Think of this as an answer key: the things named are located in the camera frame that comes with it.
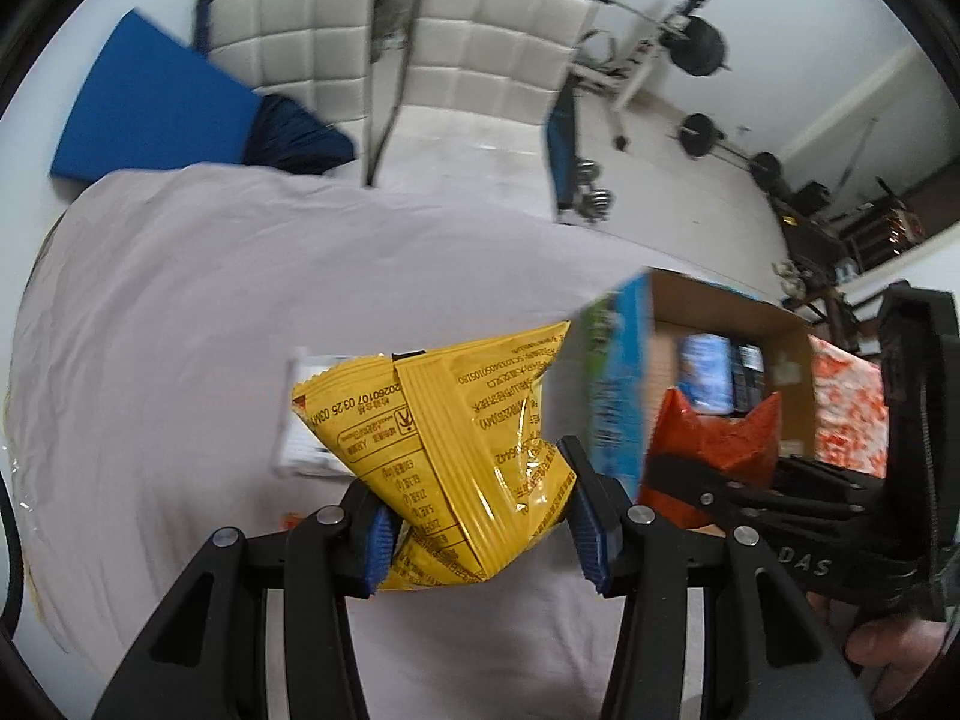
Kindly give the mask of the person's right hand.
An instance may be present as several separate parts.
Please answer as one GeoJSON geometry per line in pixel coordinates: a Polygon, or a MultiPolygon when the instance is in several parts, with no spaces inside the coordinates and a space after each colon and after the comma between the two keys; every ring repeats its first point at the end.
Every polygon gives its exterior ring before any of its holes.
{"type": "Polygon", "coordinates": [[[958,617],[912,614],[854,622],[853,606],[809,593],[851,665],[875,676],[866,689],[875,718],[958,717],[958,617]]]}

